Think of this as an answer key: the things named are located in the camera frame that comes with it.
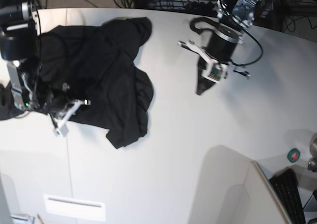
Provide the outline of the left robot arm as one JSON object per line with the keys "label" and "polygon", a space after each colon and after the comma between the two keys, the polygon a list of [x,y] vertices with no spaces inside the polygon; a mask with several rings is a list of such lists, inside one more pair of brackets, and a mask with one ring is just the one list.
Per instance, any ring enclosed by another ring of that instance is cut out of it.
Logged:
{"label": "left robot arm", "polygon": [[246,78],[250,77],[247,71],[238,68],[246,67],[258,62],[259,56],[251,62],[237,63],[232,60],[236,47],[243,42],[244,35],[248,35],[256,44],[258,40],[249,33],[249,28],[255,20],[256,6],[263,0],[217,0],[217,18],[214,21],[207,17],[196,17],[189,23],[191,31],[198,35],[207,31],[198,28],[198,23],[210,25],[208,29],[211,37],[205,47],[197,46],[193,41],[180,41],[179,45],[199,55],[198,85],[213,86],[228,75],[229,67]]}

